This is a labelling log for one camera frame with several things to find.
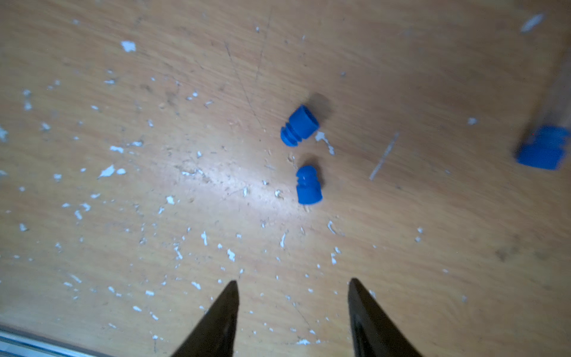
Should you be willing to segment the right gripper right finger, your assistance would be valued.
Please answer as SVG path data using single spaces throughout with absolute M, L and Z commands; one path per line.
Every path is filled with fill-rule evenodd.
M 349 282 L 348 305 L 355 356 L 420 357 L 422 355 L 357 278 L 352 278 Z

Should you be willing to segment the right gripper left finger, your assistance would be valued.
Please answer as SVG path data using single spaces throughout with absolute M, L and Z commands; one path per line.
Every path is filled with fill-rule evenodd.
M 238 283 L 231 281 L 172 356 L 232 356 L 238 312 Z

